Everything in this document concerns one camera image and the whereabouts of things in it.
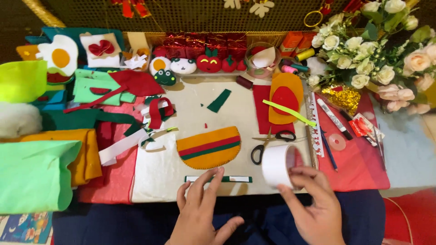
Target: orange box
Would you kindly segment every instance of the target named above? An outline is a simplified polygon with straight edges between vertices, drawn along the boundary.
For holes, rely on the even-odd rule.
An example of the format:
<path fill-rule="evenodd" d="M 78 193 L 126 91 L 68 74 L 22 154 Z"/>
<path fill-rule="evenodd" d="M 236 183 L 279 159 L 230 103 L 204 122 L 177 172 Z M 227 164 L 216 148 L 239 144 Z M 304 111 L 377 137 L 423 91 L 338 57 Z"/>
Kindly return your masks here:
<path fill-rule="evenodd" d="M 283 40 L 282 45 L 280 45 L 280 54 L 282 56 L 290 56 L 297 45 L 303 38 L 302 31 L 290 31 Z"/>
<path fill-rule="evenodd" d="M 291 57 L 295 57 L 295 55 L 308 50 L 312 46 L 312 39 L 317 35 L 316 32 L 303 32 L 303 38 L 300 43 L 295 48 L 294 52 L 291 54 Z"/>

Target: red felt oval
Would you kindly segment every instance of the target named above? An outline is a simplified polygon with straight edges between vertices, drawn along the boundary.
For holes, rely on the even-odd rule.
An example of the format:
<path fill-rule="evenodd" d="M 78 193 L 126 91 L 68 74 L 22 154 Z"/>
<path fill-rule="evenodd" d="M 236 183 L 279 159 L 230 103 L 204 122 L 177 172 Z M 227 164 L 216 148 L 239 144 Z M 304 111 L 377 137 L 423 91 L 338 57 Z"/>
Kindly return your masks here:
<path fill-rule="evenodd" d="M 272 95 L 272 102 L 287 107 L 289 109 L 292 109 L 296 112 L 298 112 L 300 108 L 300 105 L 298 104 L 298 100 L 295 97 L 295 94 L 292 92 L 290 88 L 284 86 L 276 89 L 276 91 Z M 284 112 L 275 107 L 273 107 L 273 109 L 278 114 L 287 115 L 287 116 L 290 115 L 289 113 Z"/>
<path fill-rule="evenodd" d="M 93 93 L 95 95 L 105 95 L 105 94 L 109 93 L 110 91 L 112 91 L 112 89 L 109 89 L 109 88 L 96 88 L 96 87 L 91 87 L 91 88 L 89 88 L 89 90 L 91 91 L 91 93 Z"/>

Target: red gift box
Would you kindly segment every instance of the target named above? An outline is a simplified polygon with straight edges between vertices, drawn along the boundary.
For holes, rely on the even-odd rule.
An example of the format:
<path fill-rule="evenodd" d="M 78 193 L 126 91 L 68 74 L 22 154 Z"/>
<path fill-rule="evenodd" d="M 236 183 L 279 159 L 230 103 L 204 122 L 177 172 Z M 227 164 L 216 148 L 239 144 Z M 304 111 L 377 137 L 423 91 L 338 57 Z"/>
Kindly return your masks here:
<path fill-rule="evenodd" d="M 186 58 L 197 59 L 200 55 L 205 53 L 206 35 L 199 33 L 186 33 Z"/>
<path fill-rule="evenodd" d="M 167 32 L 167 38 L 163 41 L 163 45 L 167 50 L 167 58 L 186 58 L 185 45 L 186 38 L 185 33 Z"/>
<path fill-rule="evenodd" d="M 219 33 L 208 33 L 207 47 L 214 51 L 218 49 L 218 58 L 224 60 L 227 58 L 227 35 Z"/>
<path fill-rule="evenodd" d="M 247 35 L 246 33 L 228 33 L 227 34 L 227 52 L 236 61 L 241 61 L 247 52 Z"/>

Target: scissor handle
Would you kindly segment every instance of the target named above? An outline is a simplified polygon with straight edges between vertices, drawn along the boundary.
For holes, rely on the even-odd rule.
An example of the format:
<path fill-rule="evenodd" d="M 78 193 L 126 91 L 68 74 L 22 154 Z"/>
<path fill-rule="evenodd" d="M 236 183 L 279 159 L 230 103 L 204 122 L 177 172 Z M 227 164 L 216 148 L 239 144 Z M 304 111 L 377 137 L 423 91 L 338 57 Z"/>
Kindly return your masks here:
<path fill-rule="evenodd" d="M 288 134 L 290 134 L 292 138 L 289 138 L 289 137 L 283 137 L 283 136 L 282 136 L 283 133 L 288 133 Z M 289 130 L 283 130 L 283 131 L 280 131 L 280 132 L 276 133 L 276 139 L 278 139 L 278 140 L 284 140 L 284 141 L 286 141 L 286 142 L 290 142 L 290 141 L 294 141 L 294 140 L 296 140 L 297 137 L 295 136 L 295 134 L 294 134 L 293 132 L 291 132 L 291 131 L 289 131 Z"/>
<path fill-rule="evenodd" d="M 254 153 L 255 153 L 257 150 L 260 150 L 260 154 L 259 154 L 259 162 L 256 162 L 256 161 L 254 160 L 254 157 L 253 157 Z M 265 146 L 264 146 L 264 145 L 258 145 L 258 146 L 256 146 L 256 147 L 254 147 L 254 149 L 251 151 L 251 161 L 252 161 L 254 164 L 256 164 L 256 165 L 260 165 L 260 164 L 262 163 L 262 155 L 263 155 L 263 151 L 264 151 L 264 150 L 265 150 Z"/>

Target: felt tomato plush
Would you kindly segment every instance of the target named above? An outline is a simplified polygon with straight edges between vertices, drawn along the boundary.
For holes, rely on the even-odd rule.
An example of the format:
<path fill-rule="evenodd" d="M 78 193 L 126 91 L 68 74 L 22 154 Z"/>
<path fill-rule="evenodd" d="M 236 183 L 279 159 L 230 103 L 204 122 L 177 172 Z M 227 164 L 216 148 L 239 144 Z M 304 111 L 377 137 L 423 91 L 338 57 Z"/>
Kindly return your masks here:
<path fill-rule="evenodd" d="M 238 63 L 238 66 L 236 67 L 236 70 L 238 70 L 238 71 L 245 71 L 246 69 L 247 69 L 247 64 L 245 64 L 244 60 L 241 60 Z"/>
<path fill-rule="evenodd" d="M 233 72 L 236 69 L 236 66 L 238 66 L 238 63 L 231 55 L 222 61 L 222 70 L 225 72 Z"/>
<path fill-rule="evenodd" d="M 220 71 L 222 62 L 217 55 L 218 49 L 211 51 L 209 48 L 206 48 L 206 54 L 200 55 L 197 58 L 198 69 L 209 73 Z"/>

